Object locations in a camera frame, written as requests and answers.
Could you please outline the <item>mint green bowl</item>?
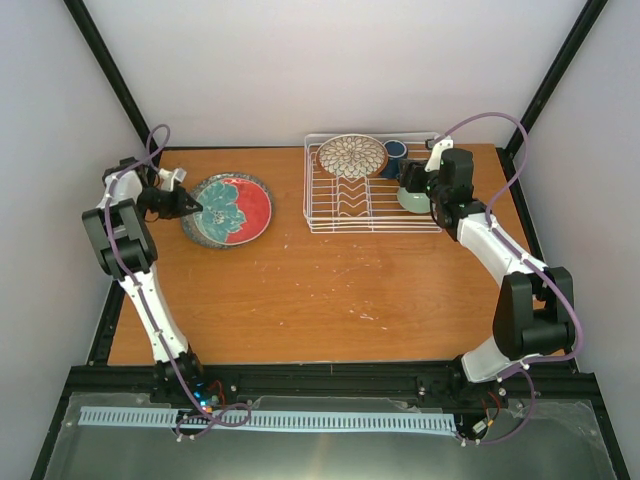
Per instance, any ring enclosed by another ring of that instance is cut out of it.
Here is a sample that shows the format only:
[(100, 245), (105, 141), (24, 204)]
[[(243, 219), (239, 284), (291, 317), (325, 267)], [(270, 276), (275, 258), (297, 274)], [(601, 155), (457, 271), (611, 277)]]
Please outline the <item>mint green bowl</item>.
[(412, 214), (424, 215), (431, 212), (431, 201), (426, 193), (409, 192), (406, 188), (400, 187), (397, 191), (397, 201), (404, 210)]

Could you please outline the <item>dark blue mug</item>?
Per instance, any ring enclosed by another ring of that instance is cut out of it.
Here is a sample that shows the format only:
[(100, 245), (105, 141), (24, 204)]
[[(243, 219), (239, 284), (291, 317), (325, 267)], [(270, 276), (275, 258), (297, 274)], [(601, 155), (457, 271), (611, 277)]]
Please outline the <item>dark blue mug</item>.
[(380, 172), (380, 176), (385, 179), (397, 180), (400, 175), (400, 163), (408, 157), (408, 147), (399, 140), (387, 140), (384, 143), (387, 152), (387, 164)]

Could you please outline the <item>floral patterned bowl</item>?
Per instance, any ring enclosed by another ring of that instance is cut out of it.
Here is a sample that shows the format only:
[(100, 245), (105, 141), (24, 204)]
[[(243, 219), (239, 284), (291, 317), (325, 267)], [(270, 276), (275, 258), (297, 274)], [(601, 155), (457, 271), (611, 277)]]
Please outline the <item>floral patterned bowl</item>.
[(344, 134), (321, 144), (316, 160), (330, 175), (357, 180), (378, 175), (388, 163), (388, 153), (385, 146), (371, 136)]

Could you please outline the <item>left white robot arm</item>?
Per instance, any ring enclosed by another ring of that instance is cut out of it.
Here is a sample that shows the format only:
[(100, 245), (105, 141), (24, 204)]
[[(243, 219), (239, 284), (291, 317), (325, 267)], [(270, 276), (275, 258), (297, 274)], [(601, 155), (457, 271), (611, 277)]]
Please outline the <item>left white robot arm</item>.
[(156, 245), (145, 214), (178, 219), (202, 211), (182, 186), (186, 171), (161, 169), (160, 184), (145, 180), (148, 166), (126, 159), (103, 174), (104, 194), (82, 214), (82, 222), (102, 270), (123, 288), (149, 339), (156, 376), (173, 382), (186, 402), (201, 400), (208, 390), (202, 365), (178, 328), (162, 293), (155, 263)]

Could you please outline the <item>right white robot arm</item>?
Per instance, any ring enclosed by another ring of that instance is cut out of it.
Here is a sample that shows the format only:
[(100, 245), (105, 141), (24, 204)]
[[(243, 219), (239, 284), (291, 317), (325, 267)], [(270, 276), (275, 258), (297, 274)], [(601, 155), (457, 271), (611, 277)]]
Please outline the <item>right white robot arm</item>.
[(573, 279), (530, 255), (474, 195), (471, 152), (439, 143), (426, 161), (399, 163), (398, 199), (422, 199), (437, 226), (469, 250), (498, 285), (491, 336), (463, 354), (460, 369), (473, 384), (503, 380), (533, 363), (556, 361), (581, 344)]

